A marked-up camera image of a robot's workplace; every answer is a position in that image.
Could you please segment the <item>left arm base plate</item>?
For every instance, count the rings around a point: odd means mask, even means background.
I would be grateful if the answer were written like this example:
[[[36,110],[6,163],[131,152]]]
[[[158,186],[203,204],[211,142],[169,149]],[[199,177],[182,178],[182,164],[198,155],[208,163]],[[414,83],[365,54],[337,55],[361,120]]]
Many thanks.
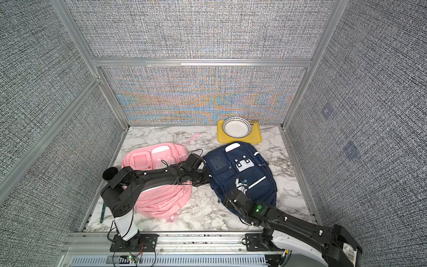
[[[110,252],[154,252],[157,246],[158,237],[159,235],[157,234],[136,234],[130,240],[123,241],[122,238],[116,234],[112,239]]]

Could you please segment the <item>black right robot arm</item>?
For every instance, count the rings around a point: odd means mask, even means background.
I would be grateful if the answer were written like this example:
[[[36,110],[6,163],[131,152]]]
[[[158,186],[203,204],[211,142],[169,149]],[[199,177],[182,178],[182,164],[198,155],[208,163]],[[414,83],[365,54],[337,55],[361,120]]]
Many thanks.
[[[250,200],[242,191],[226,194],[225,205],[246,223],[262,227],[259,235],[246,234],[242,243],[250,251],[282,251],[275,263],[283,267],[292,254],[302,254],[326,267],[359,267],[363,250],[341,225],[313,224],[263,202]]]

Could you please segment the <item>navy blue backpack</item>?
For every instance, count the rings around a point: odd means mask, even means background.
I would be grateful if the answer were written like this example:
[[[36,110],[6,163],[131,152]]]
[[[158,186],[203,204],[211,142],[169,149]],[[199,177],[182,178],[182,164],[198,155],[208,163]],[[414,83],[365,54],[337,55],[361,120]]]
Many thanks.
[[[225,199],[235,188],[253,202],[276,206],[278,189],[269,163],[251,144],[232,142],[208,152],[203,159],[210,173],[211,189],[233,214],[238,212]]]

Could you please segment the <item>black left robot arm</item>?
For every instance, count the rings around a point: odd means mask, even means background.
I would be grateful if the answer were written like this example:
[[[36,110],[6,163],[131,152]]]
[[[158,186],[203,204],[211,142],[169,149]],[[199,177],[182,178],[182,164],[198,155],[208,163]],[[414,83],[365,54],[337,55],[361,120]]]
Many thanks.
[[[165,185],[188,185],[189,182],[195,187],[207,184],[209,172],[199,166],[181,162],[157,170],[134,170],[130,166],[105,170],[104,174],[113,177],[101,190],[101,198],[111,211],[119,237],[129,241],[138,234],[133,209],[142,192]]]

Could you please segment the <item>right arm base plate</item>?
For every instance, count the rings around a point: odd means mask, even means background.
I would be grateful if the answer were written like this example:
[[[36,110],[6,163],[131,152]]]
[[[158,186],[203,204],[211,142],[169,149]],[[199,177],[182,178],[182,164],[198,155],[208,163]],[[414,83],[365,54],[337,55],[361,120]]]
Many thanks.
[[[241,240],[247,251],[277,251],[272,236],[267,234],[246,234]]]

